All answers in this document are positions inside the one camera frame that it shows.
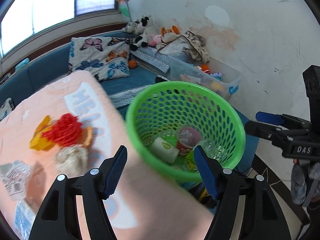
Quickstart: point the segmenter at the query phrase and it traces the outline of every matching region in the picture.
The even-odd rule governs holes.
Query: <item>pink blanket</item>
[[[128,161],[116,192],[104,202],[119,240],[204,239],[212,214],[173,181],[165,180],[142,161],[129,141],[120,114],[87,71],[77,71],[47,85],[0,122],[0,164],[21,160],[34,166],[27,200],[35,208],[39,208],[58,175],[54,156],[59,148],[37,152],[29,149],[29,141],[45,115],[57,119],[67,112],[95,128],[88,169],[99,167],[120,145],[128,149]],[[0,196],[0,210],[13,228],[16,202],[9,198],[1,182]],[[77,200],[83,240],[89,240],[81,197]]]

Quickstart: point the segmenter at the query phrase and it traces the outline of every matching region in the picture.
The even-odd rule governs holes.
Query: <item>plastic storage box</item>
[[[172,81],[186,81],[204,86],[218,95],[228,100],[234,94],[241,82],[241,73],[236,69],[210,57],[209,66],[211,73],[222,73],[222,81],[208,75],[207,73],[195,68],[201,66],[201,61],[190,59],[185,53],[170,55],[170,79]]]

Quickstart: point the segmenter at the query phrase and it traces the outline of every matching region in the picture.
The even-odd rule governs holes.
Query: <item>basket rim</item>
[[[140,103],[140,99],[144,98],[145,95],[149,93],[149,90],[153,90],[155,88],[159,88],[159,89],[164,88],[167,90],[167,88],[165,87],[166,83],[167,82],[160,82],[160,83],[150,85],[149,87],[147,87],[146,89],[141,91],[135,97],[135,99],[132,101],[132,103],[129,105],[129,108],[127,110],[126,117],[125,117],[125,119],[126,119],[125,123],[126,123],[128,136],[129,136],[130,141],[133,144],[135,150],[138,152],[138,154],[141,156],[141,158],[147,164],[149,164],[151,166],[151,168],[157,170],[161,174],[165,173],[169,177],[173,177],[178,180],[201,182],[202,179],[201,179],[201,176],[199,173],[193,173],[193,172],[189,172],[189,171],[182,171],[182,170],[174,169],[170,165],[162,162],[157,157],[155,157],[143,145],[143,143],[137,133],[137,130],[134,129],[134,127],[135,127],[135,125],[134,125],[134,114],[135,114],[134,110],[135,110],[135,108],[137,108],[138,104]],[[224,101],[224,103],[227,103],[227,105],[230,105],[223,97],[221,97],[217,93],[213,92],[212,90],[209,90],[209,89],[202,87],[200,85],[189,83],[189,82],[184,82],[184,81],[170,81],[170,85],[174,85],[174,84],[177,84],[180,86],[181,86],[181,84],[185,85],[186,86],[185,90],[187,90],[190,87],[196,87],[198,89],[205,90],[205,91],[211,93],[214,97],[217,97],[219,100]],[[231,105],[230,105],[229,110],[232,112],[232,114],[234,115],[234,117],[237,121],[237,124],[235,124],[235,125],[237,125],[238,126],[237,128],[239,128],[239,138],[241,141],[244,141],[244,143],[241,143],[241,147],[239,147],[236,151],[236,152],[241,152],[241,154],[237,154],[236,157],[232,158],[232,160],[230,160],[230,162],[228,162],[226,164],[226,166],[224,167],[224,168],[234,169],[243,156],[246,138],[245,138],[244,126],[242,124],[242,121],[241,121],[238,113],[235,111],[235,109]]]

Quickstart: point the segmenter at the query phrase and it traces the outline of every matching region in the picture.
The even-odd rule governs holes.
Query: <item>green plastic basket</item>
[[[157,137],[175,136],[184,124],[225,149],[219,160],[224,168],[236,167],[245,148],[243,124],[233,107],[207,88],[180,81],[154,84],[136,96],[126,114],[131,142],[147,164],[164,176],[200,182],[199,173],[172,168],[148,149]]]

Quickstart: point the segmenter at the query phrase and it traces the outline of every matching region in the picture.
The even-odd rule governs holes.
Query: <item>screw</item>
[[[232,173],[232,170],[230,170],[229,168],[224,168],[224,169],[223,169],[223,173],[224,173],[224,174],[231,174],[231,173]]]
[[[99,173],[99,170],[98,170],[97,168],[92,169],[92,170],[90,171],[90,174],[91,174],[91,175],[96,175],[96,174],[98,174],[98,173]]]
[[[60,175],[57,177],[57,180],[58,180],[58,181],[62,181],[62,180],[64,180],[65,178],[66,178],[65,175],[60,174]]]
[[[257,178],[258,181],[263,181],[264,180],[264,177],[262,175],[257,175],[256,178]]]

